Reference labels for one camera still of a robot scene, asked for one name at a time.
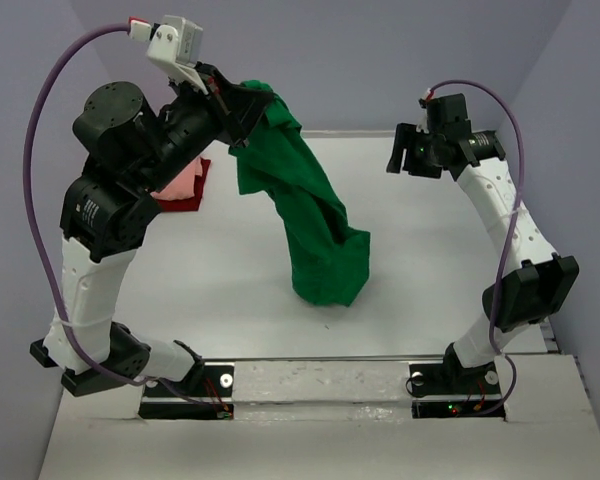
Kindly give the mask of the green t-shirt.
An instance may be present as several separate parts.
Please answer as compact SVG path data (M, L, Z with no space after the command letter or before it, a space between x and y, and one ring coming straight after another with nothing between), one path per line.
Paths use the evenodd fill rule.
M302 125L273 95L246 148L231 149L241 195L264 192L280 217L291 284L316 306L349 307L370 277L371 233L352 227L346 207L311 148Z

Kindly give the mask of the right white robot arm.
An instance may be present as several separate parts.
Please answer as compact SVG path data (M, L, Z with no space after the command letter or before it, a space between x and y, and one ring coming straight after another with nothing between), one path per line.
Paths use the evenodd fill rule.
M501 255L500 281L484 290L481 316L449 345L440 368L442 384L462 392L513 338L560 310L579 265L540 232L519 198L496 132L472 127L464 95L428 99L421 106L420 124L397 125L387 172L431 179L449 173Z

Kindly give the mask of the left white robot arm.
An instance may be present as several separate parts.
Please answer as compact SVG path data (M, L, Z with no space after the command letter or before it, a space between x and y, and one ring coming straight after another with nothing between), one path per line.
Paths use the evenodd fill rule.
M243 148L272 104L271 91L234 84L202 66L203 86L175 83L154 111L126 81L97 88L72 126L87 150L61 211L61 306L31 355L62 370L63 386L85 396L144 381L195 392L203 359L180 341L149 340L114 318L126 271L161 208L154 195L215 141Z

